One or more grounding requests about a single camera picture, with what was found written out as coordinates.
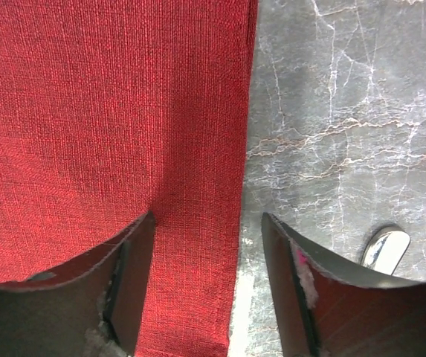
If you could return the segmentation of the dark red cloth napkin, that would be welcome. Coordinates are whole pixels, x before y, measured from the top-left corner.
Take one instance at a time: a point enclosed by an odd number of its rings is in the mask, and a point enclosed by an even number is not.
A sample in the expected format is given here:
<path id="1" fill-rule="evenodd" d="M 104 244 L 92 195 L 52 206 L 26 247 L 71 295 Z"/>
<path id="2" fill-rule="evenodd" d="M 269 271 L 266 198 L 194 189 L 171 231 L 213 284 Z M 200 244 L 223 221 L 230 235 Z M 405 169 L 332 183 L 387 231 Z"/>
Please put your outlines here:
<path id="1" fill-rule="evenodd" d="M 256 1 L 0 1 L 0 283 L 158 222 L 140 356 L 226 356 Z"/>

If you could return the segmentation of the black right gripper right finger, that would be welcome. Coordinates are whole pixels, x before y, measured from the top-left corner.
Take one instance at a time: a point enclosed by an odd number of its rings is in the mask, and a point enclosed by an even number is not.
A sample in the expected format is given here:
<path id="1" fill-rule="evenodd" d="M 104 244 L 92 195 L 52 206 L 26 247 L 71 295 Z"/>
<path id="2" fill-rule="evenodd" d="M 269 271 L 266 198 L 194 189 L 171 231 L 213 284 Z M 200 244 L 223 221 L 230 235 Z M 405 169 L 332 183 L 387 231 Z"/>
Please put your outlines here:
<path id="1" fill-rule="evenodd" d="M 426 282 L 354 263 L 262 216 L 285 356 L 426 356 Z"/>

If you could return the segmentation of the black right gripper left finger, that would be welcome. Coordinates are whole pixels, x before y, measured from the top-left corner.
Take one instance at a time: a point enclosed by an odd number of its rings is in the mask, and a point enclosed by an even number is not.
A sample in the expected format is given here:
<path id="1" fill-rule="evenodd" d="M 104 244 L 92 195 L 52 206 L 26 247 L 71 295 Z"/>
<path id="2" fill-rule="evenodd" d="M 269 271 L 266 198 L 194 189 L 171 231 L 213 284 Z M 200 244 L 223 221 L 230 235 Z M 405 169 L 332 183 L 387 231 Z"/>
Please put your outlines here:
<path id="1" fill-rule="evenodd" d="M 0 283 L 0 356 L 133 356 L 154 238 L 147 212 L 61 265 Z"/>

